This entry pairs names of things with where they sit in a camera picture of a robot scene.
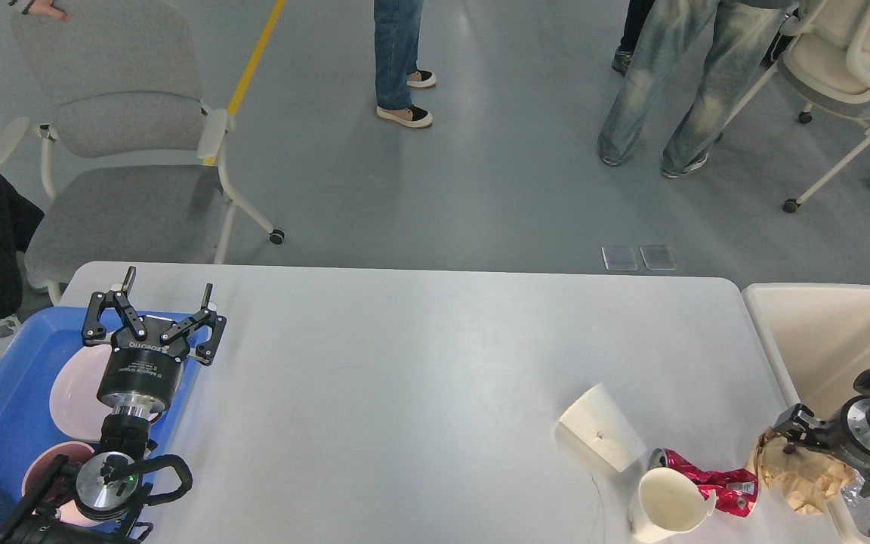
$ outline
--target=gray chair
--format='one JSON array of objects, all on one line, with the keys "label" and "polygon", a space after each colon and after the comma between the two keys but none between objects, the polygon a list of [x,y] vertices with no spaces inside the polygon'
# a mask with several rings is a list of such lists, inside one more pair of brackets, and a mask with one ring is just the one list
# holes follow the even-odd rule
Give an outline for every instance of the gray chair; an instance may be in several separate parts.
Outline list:
[{"label": "gray chair", "polygon": [[[59,283],[89,261],[224,262],[238,208],[280,244],[284,233],[227,177],[225,135],[234,120],[200,100],[183,15],[160,0],[57,6],[68,22],[19,14],[11,21],[54,121],[37,127],[15,119],[0,137],[0,165],[25,135],[42,139],[42,183],[53,202],[25,264],[51,282],[53,302]],[[204,162],[88,170],[60,193],[52,180],[55,141],[87,158],[180,149],[196,150]]]}]

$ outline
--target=gray floor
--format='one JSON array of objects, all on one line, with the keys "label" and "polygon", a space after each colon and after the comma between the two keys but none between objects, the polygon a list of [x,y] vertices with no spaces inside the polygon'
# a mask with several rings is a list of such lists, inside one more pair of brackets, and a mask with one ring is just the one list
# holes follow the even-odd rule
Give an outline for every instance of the gray floor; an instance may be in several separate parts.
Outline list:
[{"label": "gray floor", "polygon": [[[204,98],[227,103],[273,0],[177,0],[189,18]],[[49,120],[0,10],[0,128]],[[372,11],[362,0],[288,0],[239,111],[231,173],[287,232],[275,247],[239,217],[231,263],[607,273],[607,245],[670,247],[677,274],[759,282],[870,283],[870,149],[800,212],[800,195],[862,138],[774,82],[735,120],[707,168],[659,175],[659,156],[690,106],[707,41],[676,66],[639,154],[600,164],[595,134],[621,77],[609,60],[625,17],[617,0],[439,0],[422,17],[415,92],[435,124],[409,131],[373,111]],[[149,156],[103,159],[118,165]],[[186,156],[156,154],[162,161]],[[60,185],[85,162],[57,153]],[[48,206],[27,144],[3,172]],[[48,305],[28,296],[20,316]]]}]

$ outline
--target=chair backrest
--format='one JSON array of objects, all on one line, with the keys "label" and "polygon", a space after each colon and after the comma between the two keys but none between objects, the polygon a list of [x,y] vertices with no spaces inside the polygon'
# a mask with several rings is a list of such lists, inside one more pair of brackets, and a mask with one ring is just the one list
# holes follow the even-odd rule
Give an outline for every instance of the chair backrest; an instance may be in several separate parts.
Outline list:
[{"label": "chair backrest", "polygon": [[807,0],[811,17],[783,55],[802,83],[846,104],[870,102],[870,0]]},{"label": "chair backrest", "polygon": [[57,0],[61,22],[15,14],[11,25],[77,155],[196,149],[202,131],[193,40],[160,0]]}]

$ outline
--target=black and beige shoe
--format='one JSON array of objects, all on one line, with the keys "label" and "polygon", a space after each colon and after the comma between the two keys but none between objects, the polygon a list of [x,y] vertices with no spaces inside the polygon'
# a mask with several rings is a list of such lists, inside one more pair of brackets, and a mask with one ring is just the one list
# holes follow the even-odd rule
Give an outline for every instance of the black and beige shoe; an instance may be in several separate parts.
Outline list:
[{"label": "black and beige shoe", "polygon": [[427,70],[417,70],[408,74],[408,86],[413,89],[428,89],[435,86],[435,75]]},{"label": "black and beige shoe", "polygon": [[385,110],[383,107],[376,108],[377,114],[382,119],[394,121],[403,127],[425,128],[432,124],[432,114],[412,104],[404,110]]}]

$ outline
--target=crushed paper cup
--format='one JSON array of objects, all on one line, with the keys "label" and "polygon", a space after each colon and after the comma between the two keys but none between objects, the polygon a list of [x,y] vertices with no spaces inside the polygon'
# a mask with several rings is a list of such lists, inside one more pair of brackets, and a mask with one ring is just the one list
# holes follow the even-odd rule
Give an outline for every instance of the crushed paper cup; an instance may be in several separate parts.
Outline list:
[{"label": "crushed paper cup", "polygon": [[640,435],[602,383],[576,400],[559,421],[618,472],[625,471],[646,451]]}]

